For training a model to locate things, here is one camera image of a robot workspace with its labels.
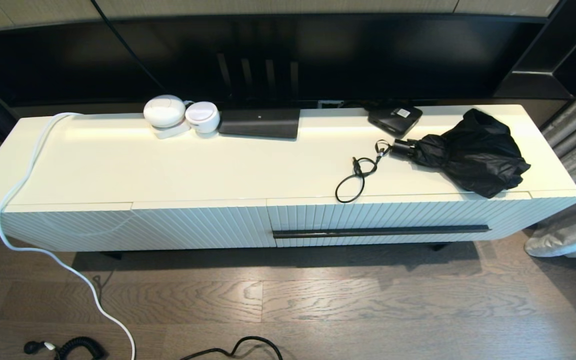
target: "hardwood floor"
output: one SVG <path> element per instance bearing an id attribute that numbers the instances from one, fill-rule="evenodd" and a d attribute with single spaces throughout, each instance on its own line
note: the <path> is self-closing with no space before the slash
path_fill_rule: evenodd
<path id="1" fill-rule="evenodd" d="M 526 238 L 439 252 L 380 244 L 58 255 L 102 285 L 139 360 L 230 351 L 246 335 L 271 339 L 286 360 L 576 360 L 576 259 L 531 258 Z M 130 358 L 126 335 L 79 278 L 0 241 L 0 360 L 52 359 L 23 354 L 23 344 L 80 336 L 109 359 Z M 274 359 L 256 342 L 240 354 Z M 89 358 L 83 349 L 69 357 Z"/>

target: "charging cable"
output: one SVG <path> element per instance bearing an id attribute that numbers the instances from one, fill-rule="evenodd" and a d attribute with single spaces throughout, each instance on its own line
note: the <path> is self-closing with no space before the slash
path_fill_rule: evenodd
<path id="1" fill-rule="evenodd" d="M 55 260 L 55 262 L 57 262 L 57 264 L 59 264 L 59 266 L 61 266 L 62 268 L 66 269 L 67 271 L 69 271 L 69 272 L 75 274 L 76 276 L 78 276 L 79 278 L 81 278 L 84 281 L 84 283 L 86 283 L 90 287 L 90 290 L 92 291 L 92 294 L 94 297 L 94 303 L 96 304 L 96 308 L 99 309 L 99 312 L 103 316 L 108 318 L 110 321 L 119 325 L 119 328 L 121 328 L 121 330 L 123 330 L 126 333 L 126 335 L 128 336 L 128 340 L 130 340 L 130 346 L 132 347 L 132 356 L 130 357 L 130 359 L 135 360 L 136 348 L 135 348 L 135 340 L 133 339 L 133 335 L 130 333 L 130 330 L 128 330 L 128 328 L 121 321 L 112 317 L 110 314 L 108 314 L 101 307 L 101 303 L 99 302 L 99 296 L 97 294 L 97 290 L 95 289 L 92 282 L 90 282 L 90 280 L 88 280 L 88 278 L 86 276 L 84 276 L 81 272 L 73 269 L 72 267 L 64 264 L 64 262 L 62 260 L 60 260 L 59 257 L 57 257 L 54 253 L 52 253 L 48 250 L 44 250 L 43 248 L 13 246 L 13 244 L 11 244 L 10 241 L 8 240 L 8 238 L 6 237 L 6 234 L 4 233 L 4 230 L 2 228 L 2 214 L 3 214 L 4 210 L 6 209 L 6 206 L 10 203 L 10 201 L 14 198 L 14 196 L 18 193 L 18 191 L 24 186 L 24 184 L 26 184 L 26 182 L 28 181 L 28 178 L 30 178 L 30 174 L 32 173 L 33 168 L 35 167 L 35 163 L 37 162 L 37 158 L 39 157 L 39 153 L 41 153 L 41 150 L 44 146 L 44 142 L 46 141 L 46 138 L 48 137 L 50 130 L 53 128 L 53 126 L 58 121 L 61 121 L 62 119 L 65 119 L 68 116 L 78 116 L 78 115 L 81 115 L 81 114 L 79 114 L 77 112 L 61 112 L 59 114 L 56 114 L 55 116 L 53 116 L 50 119 L 50 121 L 48 121 L 48 123 L 46 123 L 46 125 L 43 127 L 43 130 L 41 130 L 41 135 L 39 135 L 37 142 L 34 144 L 34 150 L 32 150 L 32 155 L 30 156 L 30 163 L 28 164 L 28 168 L 25 171 L 25 175 L 23 176 L 23 178 L 21 178 L 21 180 L 19 180 L 18 183 L 14 184 L 13 187 L 10 188 L 10 190 L 7 192 L 7 194 L 1 200 L 1 203 L 0 203 L 0 237 L 1 237 L 1 241 L 3 241 L 4 245 L 7 246 L 7 248 L 9 248 L 10 250 L 21 251 L 21 252 L 27 251 L 27 252 L 32 252 L 32 253 L 42 253 L 42 254 L 48 255 L 53 260 Z"/>

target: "black drawer handle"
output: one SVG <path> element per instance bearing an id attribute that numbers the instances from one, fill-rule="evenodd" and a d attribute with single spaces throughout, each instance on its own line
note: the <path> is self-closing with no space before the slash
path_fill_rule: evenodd
<path id="1" fill-rule="evenodd" d="M 339 237 L 375 237 L 379 235 L 485 233 L 487 231 L 490 231 L 490 228 L 487 225 L 338 228 L 338 229 L 326 229 L 326 230 L 272 231 L 272 237 L 274 237 L 275 239 L 305 239 L 305 238 L 339 238 Z"/>

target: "folded umbrella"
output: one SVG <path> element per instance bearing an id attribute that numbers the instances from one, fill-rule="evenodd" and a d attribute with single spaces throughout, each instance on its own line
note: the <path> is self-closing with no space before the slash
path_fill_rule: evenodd
<path id="1" fill-rule="evenodd" d="M 441 168 L 457 185 L 486 198 L 516 187 L 530 169 L 508 126 L 477 109 L 466 112 L 457 126 L 442 135 L 396 139 L 390 153 Z"/>

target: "black wire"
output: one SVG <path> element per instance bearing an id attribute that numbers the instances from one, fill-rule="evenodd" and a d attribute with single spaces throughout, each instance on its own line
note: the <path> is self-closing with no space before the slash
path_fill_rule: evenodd
<path id="1" fill-rule="evenodd" d="M 108 18 L 106 17 L 106 14 L 104 14 L 104 12 L 102 11 L 101 7 L 99 7 L 96 0 L 90 0 L 90 2 L 92 3 L 94 8 L 96 9 L 96 12 L 99 13 L 99 16 L 101 16 L 101 18 L 103 19 L 103 22 L 114 33 L 114 36 L 117 38 L 117 40 L 119 40 L 121 45 L 123 45 L 123 47 L 126 49 L 126 51 L 128 51 L 128 53 L 131 55 L 131 57 L 135 61 L 135 63 L 137 63 L 137 65 L 140 66 L 141 70 L 143 70 L 144 73 L 146 73 L 146 75 L 148 75 L 150 77 L 150 79 L 152 79 L 153 82 L 155 82 L 155 84 L 157 84 L 157 86 L 159 86 L 159 88 L 162 89 L 163 92 L 167 92 L 166 88 L 162 85 L 162 83 L 159 82 L 150 71 L 148 71 L 148 68 L 146 68 L 146 65 L 144 65 L 144 63 L 142 63 L 142 60 L 140 60 L 139 57 L 137 57 L 137 54 L 135 54 L 135 52 L 132 50 L 132 48 L 130 48 L 130 46 L 128 46 L 128 43 L 126 43 L 125 39 L 119 34 L 119 32 L 117 31 L 117 29 L 115 29 L 115 27 L 112 25 L 112 23 L 110 23 L 110 20 L 108 20 Z"/>
<path id="2" fill-rule="evenodd" d="M 339 203 L 343 203 L 343 204 L 352 203 L 355 200 L 357 200 L 359 198 L 359 196 L 361 196 L 362 192 L 364 192 L 364 187 L 366 186 L 366 177 L 374 174 L 377 171 L 377 164 L 379 164 L 379 161 L 382 159 L 382 157 L 384 157 L 384 155 L 388 154 L 392 148 L 393 147 L 391 146 L 391 144 L 388 141 L 386 141 L 384 139 L 380 139 L 377 142 L 375 142 L 375 144 L 374 144 L 374 150 L 377 152 L 377 158 L 374 161 L 372 159 L 369 159 L 368 157 L 360 157 L 359 159 L 356 159 L 353 157 L 352 158 L 352 172 L 353 172 L 353 174 L 350 176 L 347 176 L 346 178 L 341 180 L 341 182 L 339 182 L 339 185 L 336 186 L 336 189 L 334 189 L 334 197 L 336 198 L 336 200 Z M 363 172 L 361 162 L 371 163 L 372 169 L 370 169 L 370 171 L 368 171 L 368 172 Z M 340 199 L 339 198 L 339 188 L 345 182 L 347 182 L 348 180 L 350 180 L 352 178 L 359 178 L 361 180 L 361 188 L 359 189 L 359 192 L 353 198 L 351 198 L 349 200 Z"/>
<path id="3" fill-rule="evenodd" d="M 222 354 L 228 356 L 229 358 L 233 358 L 235 356 L 235 352 L 237 351 L 237 348 L 240 347 L 242 342 L 246 342 L 248 340 L 256 340 L 258 342 L 263 342 L 265 344 L 268 344 L 268 346 L 270 346 L 272 348 L 272 350 L 274 350 L 274 353 L 277 355 L 277 359 L 278 360 L 284 360 L 284 358 L 282 357 L 282 353 L 279 351 L 277 346 L 275 344 L 273 344 L 273 342 L 270 341 L 269 339 L 266 339 L 265 337 L 261 337 L 261 336 L 246 336 L 246 337 L 240 338 L 239 341 L 237 341 L 237 344 L 235 344 L 235 347 L 232 349 L 231 352 L 228 352 L 222 348 L 210 348 L 208 350 L 199 351 L 199 352 L 196 352 L 192 355 L 182 357 L 180 360 L 194 359 L 198 356 L 202 356 L 202 355 L 206 355 L 206 354 L 210 354 L 210 353 L 222 353 Z"/>

